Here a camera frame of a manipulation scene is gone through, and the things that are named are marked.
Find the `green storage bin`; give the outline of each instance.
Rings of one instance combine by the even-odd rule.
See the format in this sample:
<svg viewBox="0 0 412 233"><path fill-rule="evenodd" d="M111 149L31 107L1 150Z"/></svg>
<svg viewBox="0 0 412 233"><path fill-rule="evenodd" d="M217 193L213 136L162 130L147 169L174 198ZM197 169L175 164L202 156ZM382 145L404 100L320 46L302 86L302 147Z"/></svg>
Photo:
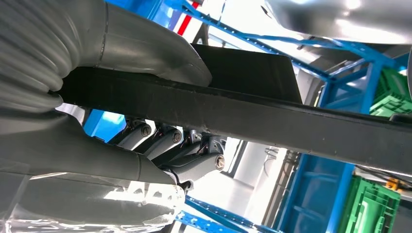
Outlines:
<svg viewBox="0 0 412 233"><path fill-rule="evenodd" d="M406 76L392 69L383 69L370 114L390 117L394 113L412 113Z"/></svg>
<svg viewBox="0 0 412 233"><path fill-rule="evenodd" d="M390 233L400 194L361 177L353 177L339 233Z"/></svg>

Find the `cable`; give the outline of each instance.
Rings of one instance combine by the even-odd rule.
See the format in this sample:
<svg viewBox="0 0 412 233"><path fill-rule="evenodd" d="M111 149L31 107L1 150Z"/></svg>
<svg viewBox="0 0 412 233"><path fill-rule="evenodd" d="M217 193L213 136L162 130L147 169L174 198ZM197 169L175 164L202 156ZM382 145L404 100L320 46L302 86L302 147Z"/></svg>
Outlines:
<svg viewBox="0 0 412 233"><path fill-rule="evenodd" d="M266 148L266 149L265 149L265 153L267 154L268 158L267 158L267 159L265 160L265 162L263 163L263 172L265 172L265 174L266 174L267 177L269 177L269 174L268 174L268 172L266 171L266 163L267 163L269 160L276 160L276 155L275 155L275 154L272 154L271 152L277 154L277 153L279 152L279 149L278 149L278 148L275 148L275 149Z"/></svg>
<svg viewBox="0 0 412 233"><path fill-rule="evenodd" d="M380 170L371 170L371 169L368 169L368 168L365 168L365 167L359 166L359 165L356 165L356 167L359 168L360 170L366 171L366 172L368 172L369 174L374 175L374 176L376 176L376 177L378 177L378 178L380 178L380 179L383 179L383 180L385 180L385 181L390 181L388 178L385 178L385 177L384 177L384 176L389 176L389 177L392 177L392 178L395 178L395 179L397 179L397 180L400 180L400 181L404 182L404 183L407 184L408 186L412 186L412 182L410 182L410 181L408 181L408 180L405 180L405 179L403 179L403 178L401 178L401 177L399 177L399 176L396 176L396 175L394 175L394 174L392 174L392 173L390 173L390 172L380 171Z"/></svg>

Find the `black frame rail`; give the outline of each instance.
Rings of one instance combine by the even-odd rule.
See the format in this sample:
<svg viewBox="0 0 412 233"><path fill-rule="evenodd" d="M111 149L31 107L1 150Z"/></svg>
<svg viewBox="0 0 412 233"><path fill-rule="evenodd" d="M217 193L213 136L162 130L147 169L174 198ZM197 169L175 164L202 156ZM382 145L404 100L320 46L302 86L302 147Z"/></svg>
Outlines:
<svg viewBox="0 0 412 233"><path fill-rule="evenodd" d="M77 68L67 103L412 174L412 125L209 87Z"/></svg>

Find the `blue shelf frame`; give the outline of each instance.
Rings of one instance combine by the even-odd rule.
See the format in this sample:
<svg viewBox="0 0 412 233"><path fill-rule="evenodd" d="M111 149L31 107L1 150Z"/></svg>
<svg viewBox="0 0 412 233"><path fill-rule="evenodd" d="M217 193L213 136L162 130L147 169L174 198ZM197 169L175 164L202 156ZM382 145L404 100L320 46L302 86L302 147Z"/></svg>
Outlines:
<svg viewBox="0 0 412 233"><path fill-rule="evenodd" d="M408 55L396 59L389 58L380 52L357 42L348 42L329 39L297 40L294 38L268 35L255 35L240 32L220 20L213 19L196 9L186 0L107 0L129 11L147 17L164 27L177 21L180 12L189 15L203 23L218 28L231 34L261 50L291 58L292 63L305 72L325 82L320 97L319 107L340 109L358 113L369 113L378 79L383 67L403 70L407 67ZM165 16L164 13L174 10L174 16ZM316 46L327 49L347 50L362 59L327 73L305 62L289 56L260 40L276 40L295 43L305 46ZM367 68L360 69L345 77L340 77L344 72L368 64ZM93 110L85 124L85 131L91 136L106 140L113 137L117 130L122 130L118 122L103 118L104 111ZM276 219L274 229L255 225L241 216L225 211L219 207L187 197L186 204L216 222L205 220L182 211L177 221L193 226L205 232L246 232L244 228L251 228L264 233L276 232L336 232L342 214L344 198L348 192L350 178L354 165L330 159L304 154L301 156L298 170L292 174L292 183L288 196L283 200L280 217Z"/></svg>

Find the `bolt head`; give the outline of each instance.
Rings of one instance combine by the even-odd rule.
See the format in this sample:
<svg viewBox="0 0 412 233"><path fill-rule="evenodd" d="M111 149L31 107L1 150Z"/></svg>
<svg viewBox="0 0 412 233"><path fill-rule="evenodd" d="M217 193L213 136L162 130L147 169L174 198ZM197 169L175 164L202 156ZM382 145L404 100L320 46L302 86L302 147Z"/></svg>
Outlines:
<svg viewBox="0 0 412 233"><path fill-rule="evenodd" d="M224 157L223 155L218 155L215 160L215 166L217 170L223 170L224 168Z"/></svg>
<svg viewBox="0 0 412 233"><path fill-rule="evenodd" d="M180 142L180 140L182 139L182 133L180 133L180 131L176 130L173 134L172 140L174 143L178 143Z"/></svg>
<svg viewBox="0 0 412 233"><path fill-rule="evenodd" d="M141 133L143 137L147 137L152 133L152 128L149 125L145 125L141 128Z"/></svg>

